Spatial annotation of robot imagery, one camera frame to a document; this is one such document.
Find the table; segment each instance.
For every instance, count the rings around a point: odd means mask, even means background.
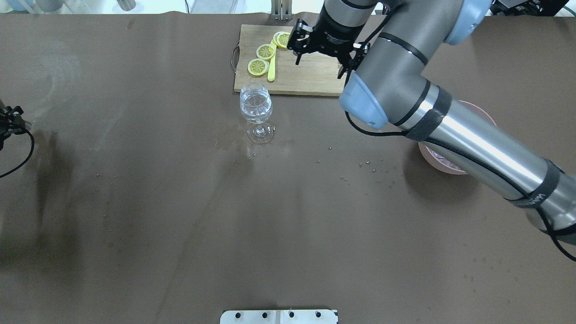
[[[337,99],[273,96],[275,138],[251,145],[229,65],[241,24],[274,22],[0,17],[0,97],[37,141],[0,180],[0,322],[576,321],[576,267],[521,210],[414,142],[357,133]],[[574,172],[575,35],[573,18],[489,17],[425,76]],[[28,145],[10,138],[0,167]]]

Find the blue object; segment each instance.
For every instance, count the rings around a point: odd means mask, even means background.
[[[388,123],[388,117],[372,91],[356,74],[352,74],[340,95],[340,105],[352,116],[374,129],[381,129]]]
[[[18,0],[6,0],[12,9],[16,10],[17,12],[24,12],[26,8],[20,3]],[[34,0],[26,0],[26,3],[31,7]]]
[[[464,0],[454,28],[444,43],[450,45],[462,43],[484,19],[490,5],[492,5],[492,0]]]

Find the lemon slice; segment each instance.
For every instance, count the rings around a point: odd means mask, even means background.
[[[276,54],[276,48],[271,44],[262,44],[256,50],[256,56],[259,59],[269,60]]]
[[[274,34],[274,43],[280,48],[286,48],[288,46],[288,40],[290,39],[290,33],[287,32],[277,32]]]
[[[255,77],[263,76],[268,72],[270,64],[263,59],[255,58],[248,63],[248,72]]]

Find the yellow knife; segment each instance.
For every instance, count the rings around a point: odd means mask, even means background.
[[[274,82],[276,80],[276,50],[278,49],[274,39],[270,42],[272,48],[274,49],[274,56],[270,59],[270,67],[268,68],[268,82]]]

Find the wooden cutting board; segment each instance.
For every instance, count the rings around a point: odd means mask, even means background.
[[[296,56],[289,50],[276,52],[276,80],[268,82],[266,74],[253,77],[248,73],[248,62],[256,58],[258,46],[272,41],[274,33],[291,32],[292,27],[242,25],[240,29],[240,57],[236,67],[234,91],[249,82],[260,82],[268,91],[278,95],[338,97],[344,87],[344,78],[337,79],[338,60],[324,54],[304,54],[300,65],[294,64]]]

